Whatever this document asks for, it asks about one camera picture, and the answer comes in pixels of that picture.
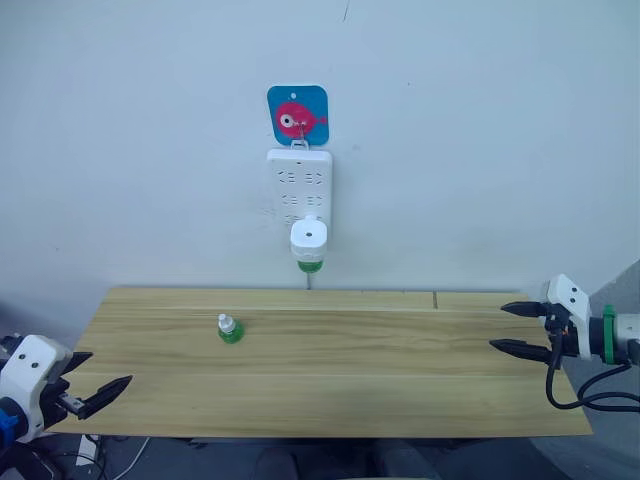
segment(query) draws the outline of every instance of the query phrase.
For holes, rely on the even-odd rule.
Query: sticker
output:
[[[327,92],[318,85],[274,86],[267,92],[271,123],[276,140],[291,145],[304,139],[309,145],[329,140]]]

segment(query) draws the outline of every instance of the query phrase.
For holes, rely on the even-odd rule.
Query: wooden table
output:
[[[180,437],[493,437],[591,433],[583,412],[544,393],[546,365],[487,342],[546,345],[533,319],[505,314],[514,294],[111,290],[69,374],[88,396],[135,377],[112,405],[52,430]],[[246,328],[223,343],[217,315]],[[556,375],[561,401],[575,400]]]

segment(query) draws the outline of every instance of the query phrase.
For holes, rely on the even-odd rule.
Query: fish eye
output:
[[[284,114],[280,116],[280,124],[285,127],[293,127],[293,125],[295,124],[295,122],[293,121],[293,117],[289,114]]]

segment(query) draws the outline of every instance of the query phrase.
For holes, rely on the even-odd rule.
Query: green bottle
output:
[[[218,315],[218,335],[225,343],[236,343],[244,335],[244,328],[231,315],[221,313]]]

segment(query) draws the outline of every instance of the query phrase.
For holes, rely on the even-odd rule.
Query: white cable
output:
[[[133,466],[136,464],[136,462],[138,461],[138,459],[140,458],[140,456],[142,455],[142,452],[144,452],[144,449],[147,448],[147,444],[149,443],[149,440],[151,440],[151,437],[147,437],[147,439],[144,441],[144,443],[142,444],[142,446],[140,447],[140,450],[138,450],[137,455],[135,456],[135,458],[133,459],[133,462],[131,462],[131,465],[129,465],[124,472],[116,475],[115,477],[113,477],[113,480],[120,480],[122,477],[124,477],[127,473],[129,473],[129,470],[131,470],[133,468]]]

